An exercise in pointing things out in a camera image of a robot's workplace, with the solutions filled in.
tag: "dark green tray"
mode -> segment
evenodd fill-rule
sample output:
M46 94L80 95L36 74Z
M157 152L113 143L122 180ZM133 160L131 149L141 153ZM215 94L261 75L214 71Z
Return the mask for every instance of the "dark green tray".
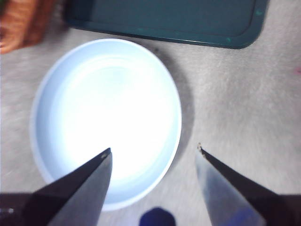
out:
M84 30L225 48L258 37L268 0L70 0L65 19Z

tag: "beige surface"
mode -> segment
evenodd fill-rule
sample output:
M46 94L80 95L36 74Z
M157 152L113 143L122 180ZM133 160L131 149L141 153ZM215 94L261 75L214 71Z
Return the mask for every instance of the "beige surface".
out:
M118 36L68 29L58 5L45 40L1 56L1 190L45 183L33 161L28 125L36 89L50 66L90 40ZM198 141L220 160L277 193L301 193L301 4L270 1L258 40L242 50L118 37L155 53L178 87L183 132L172 167L130 207L103 212L100 225L138 225L160 206L177 225L210 225L196 180Z

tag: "white bowl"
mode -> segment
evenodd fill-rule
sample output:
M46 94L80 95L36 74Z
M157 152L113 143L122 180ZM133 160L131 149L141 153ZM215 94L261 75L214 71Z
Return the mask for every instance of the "white bowl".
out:
M135 43L102 39L58 60L32 108L36 163L50 183L110 147L103 210L141 199L168 170L181 133L181 104L162 62Z

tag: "orange object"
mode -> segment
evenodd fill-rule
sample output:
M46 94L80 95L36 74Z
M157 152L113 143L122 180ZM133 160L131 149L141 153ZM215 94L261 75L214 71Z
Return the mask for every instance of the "orange object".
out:
M0 16L0 51L39 43L44 35L55 0L8 0Z

